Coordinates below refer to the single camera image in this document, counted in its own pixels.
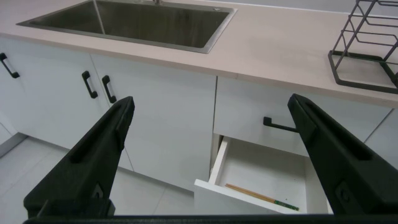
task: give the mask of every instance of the dish rack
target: dish rack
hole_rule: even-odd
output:
[[[369,5],[367,9],[365,8],[365,10],[363,7],[364,4]],[[350,15],[348,16],[348,20],[347,20],[343,30],[341,30],[341,34],[340,34],[333,50],[329,51],[329,54],[328,54],[329,62],[330,62],[331,69],[333,72],[333,76],[336,80],[336,83],[339,85],[361,88],[361,89],[365,89],[365,90],[381,91],[384,93],[398,94],[398,72],[394,73],[393,70],[391,69],[391,66],[396,66],[396,65],[398,65],[398,63],[388,61],[390,59],[391,55],[394,53],[395,49],[398,47],[398,38],[397,38],[395,32],[383,33],[383,32],[366,32],[366,31],[361,30],[363,28],[363,25],[366,23],[366,25],[369,27],[384,27],[384,28],[387,27],[388,29],[398,31],[398,29],[396,29],[396,28],[398,28],[398,18],[397,17],[384,17],[384,16],[371,16],[371,12],[372,12],[374,6],[398,7],[398,1],[356,0],[355,7],[353,8]],[[359,17],[359,19],[360,19],[357,27],[355,27],[353,24],[353,19],[356,17]],[[370,22],[369,19],[377,20],[377,21],[384,21],[385,23],[384,22]],[[352,34],[351,38],[346,39],[345,34],[347,34],[347,33]],[[360,39],[358,37],[358,34],[377,35],[378,37],[384,36],[385,38],[388,37],[388,38],[391,38],[392,40],[395,39],[395,43],[391,44],[391,43],[385,43],[385,42],[381,42],[381,41],[380,42],[379,41],[377,41],[377,42],[367,41],[367,40]],[[341,40],[344,43],[344,51],[337,51],[336,48],[339,45]],[[378,55],[358,54],[358,53],[349,51],[349,48],[351,47],[351,45],[354,41],[357,41],[360,44],[381,45],[384,47],[390,47],[390,49],[387,52],[387,54],[383,55],[383,57],[380,57]],[[333,61],[333,58],[332,58],[333,55],[340,56],[336,63]],[[342,80],[339,77],[337,69],[338,69],[339,65],[341,65],[341,62],[343,61],[343,59],[345,57],[355,58],[355,59],[359,59],[359,60],[367,60],[367,61],[372,61],[372,62],[378,63],[382,67],[382,69],[385,71],[385,73],[388,75],[391,82],[395,85],[395,88]]]

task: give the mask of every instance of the sink basin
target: sink basin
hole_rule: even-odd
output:
[[[142,0],[96,0],[96,5],[85,1],[18,25],[207,54],[236,12]]]

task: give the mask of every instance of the gray tile floor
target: gray tile floor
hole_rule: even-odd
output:
[[[68,151],[27,138],[0,158],[0,223],[27,219],[24,197]],[[193,193],[143,175],[119,169],[110,196],[115,215],[189,215]]]

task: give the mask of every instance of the black drawer handle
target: black drawer handle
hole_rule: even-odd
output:
[[[265,126],[268,126],[268,127],[279,128],[279,129],[283,129],[286,131],[292,131],[292,132],[298,133],[297,129],[295,129],[295,128],[286,127],[286,126],[279,125],[279,124],[272,124],[272,118],[269,118],[269,117],[264,117],[262,124]]]
[[[104,83],[104,87],[105,87],[105,91],[106,91],[106,95],[108,96],[109,102],[114,103],[116,102],[116,96],[111,96],[111,94],[109,93],[109,89],[108,89],[108,83],[111,81],[111,79],[109,78],[109,76],[105,75],[102,78],[102,83]]]
[[[92,91],[91,88],[90,88],[90,86],[89,86],[89,84],[88,84],[88,82],[87,82],[87,79],[90,77],[90,73],[89,73],[88,71],[85,71],[85,72],[83,72],[83,73],[81,74],[81,76],[83,77],[83,80],[85,81],[85,84],[86,84],[88,93],[90,94],[90,96],[92,97],[92,99],[97,98],[97,96],[98,96],[97,91]]]
[[[5,59],[7,59],[6,54],[5,54],[5,53],[1,53],[1,54],[0,54],[0,61],[1,61],[1,63],[4,65],[4,68],[7,69],[8,73],[10,73],[10,76],[11,76],[12,78],[18,78],[18,77],[19,77],[19,74],[18,74],[17,72],[11,72],[11,71],[10,71],[10,69],[9,69],[9,68],[7,67],[7,65],[4,63],[4,60],[5,60]]]

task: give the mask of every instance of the beige countertop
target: beige countertop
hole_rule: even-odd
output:
[[[0,36],[398,108],[398,95],[336,84],[327,53],[333,48],[347,14],[170,0],[238,9],[209,54],[16,25],[83,1],[2,0]],[[385,52],[385,49],[358,44],[353,48],[360,50],[359,53],[378,55]],[[358,65],[348,61],[342,63],[340,69],[342,77],[392,86],[387,75],[378,67],[371,68],[369,62]]]

